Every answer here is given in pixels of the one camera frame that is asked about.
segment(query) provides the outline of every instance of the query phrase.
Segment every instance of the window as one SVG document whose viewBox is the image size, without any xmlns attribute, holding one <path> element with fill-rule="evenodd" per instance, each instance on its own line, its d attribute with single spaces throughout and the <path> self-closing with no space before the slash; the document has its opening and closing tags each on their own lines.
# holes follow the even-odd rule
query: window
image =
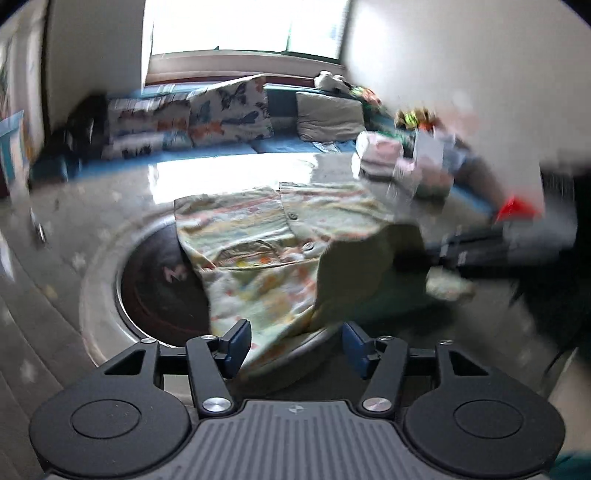
<svg viewBox="0 0 591 480">
<path fill-rule="evenodd" d="M 152 54 L 255 50 L 338 59 L 349 0 L 159 0 Z"/>
</svg>

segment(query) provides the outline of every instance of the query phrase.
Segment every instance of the window sill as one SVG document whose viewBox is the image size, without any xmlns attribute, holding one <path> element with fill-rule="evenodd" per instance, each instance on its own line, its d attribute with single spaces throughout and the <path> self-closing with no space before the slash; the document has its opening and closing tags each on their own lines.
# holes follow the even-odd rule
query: window sill
<svg viewBox="0 0 591 480">
<path fill-rule="evenodd" d="M 206 50 L 152 55 L 147 84 L 194 80 L 202 77 L 240 77 L 256 73 L 316 77 L 322 70 L 345 75 L 342 65 L 280 53 Z"/>
</svg>

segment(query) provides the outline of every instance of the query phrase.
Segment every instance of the wall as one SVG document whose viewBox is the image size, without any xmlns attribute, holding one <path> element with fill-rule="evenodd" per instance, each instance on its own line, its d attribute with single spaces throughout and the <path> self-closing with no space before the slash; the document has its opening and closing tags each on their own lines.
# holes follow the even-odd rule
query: wall
<svg viewBox="0 0 591 480">
<path fill-rule="evenodd" d="M 89 93 L 142 87 L 145 0 L 52 0 L 47 97 L 52 129 Z"/>
<path fill-rule="evenodd" d="M 392 109 L 473 109 L 468 141 L 538 205 L 539 161 L 591 151 L 591 28 L 559 0 L 356 0 L 344 61 Z"/>
</svg>

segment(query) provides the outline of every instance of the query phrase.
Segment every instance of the laundry pile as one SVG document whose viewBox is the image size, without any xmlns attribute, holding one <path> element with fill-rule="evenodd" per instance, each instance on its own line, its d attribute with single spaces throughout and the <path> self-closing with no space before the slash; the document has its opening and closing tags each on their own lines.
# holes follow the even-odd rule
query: laundry pile
<svg viewBox="0 0 591 480">
<path fill-rule="evenodd" d="M 392 267 L 395 254 L 423 250 L 418 227 L 394 224 L 360 184 L 280 183 L 278 192 L 186 197 L 176 200 L 175 217 L 209 298 L 212 333 L 251 321 L 247 370 L 331 323 L 432 301 L 428 269 Z"/>
<path fill-rule="evenodd" d="M 393 179 L 412 197 L 445 199 L 454 176 L 474 155 L 443 128 L 426 128 L 399 130 L 396 135 L 361 132 L 356 142 L 361 169 L 369 176 Z"/>
</svg>

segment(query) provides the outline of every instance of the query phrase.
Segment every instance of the blue cushion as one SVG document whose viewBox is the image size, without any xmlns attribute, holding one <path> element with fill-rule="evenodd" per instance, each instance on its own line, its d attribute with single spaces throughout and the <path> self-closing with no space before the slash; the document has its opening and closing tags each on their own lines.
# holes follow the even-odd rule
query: blue cushion
<svg viewBox="0 0 591 480">
<path fill-rule="evenodd" d="M 301 140 L 297 134 L 276 133 L 271 138 L 253 140 L 250 142 L 250 145 L 257 153 L 318 153 L 320 151 L 310 142 Z"/>
<path fill-rule="evenodd" d="M 390 118 L 385 115 L 380 115 L 379 113 L 374 113 L 369 117 L 369 124 L 372 129 L 383 130 L 386 132 L 397 129 L 394 125 L 393 118 Z"/>
<path fill-rule="evenodd" d="M 328 96 L 353 98 L 351 95 L 329 93 L 315 88 L 294 87 L 291 85 L 267 84 L 265 91 L 269 100 L 269 114 L 271 116 L 297 116 L 297 92 L 322 93 Z"/>
<path fill-rule="evenodd" d="M 355 140 L 347 140 L 346 142 L 335 142 L 335 145 L 341 152 L 354 152 Z"/>
<path fill-rule="evenodd" d="M 207 147 L 197 147 L 191 150 L 182 150 L 177 152 L 159 152 L 154 155 L 146 155 L 145 157 L 129 158 L 127 160 L 89 160 L 84 164 L 80 173 L 76 178 L 92 177 L 95 175 L 102 175 L 105 173 L 114 173 L 116 171 L 125 170 L 131 167 L 142 165 L 153 165 L 155 163 L 170 161 L 170 160 L 186 160 L 188 158 L 205 158 L 205 157 L 223 157 L 226 155 L 245 155 L 255 154 L 256 150 L 246 144 L 240 142 L 208 145 Z"/>
<path fill-rule="evenodd" d="M 490 203 L 476 195 L 464 185 L 454 184 L 452 187 L 452 192 L 461 197 L 466 202 L 470 203 L 474 209 L 486 215 L 493 216 L 496 212 L 495 208 Z"/>
</svg>

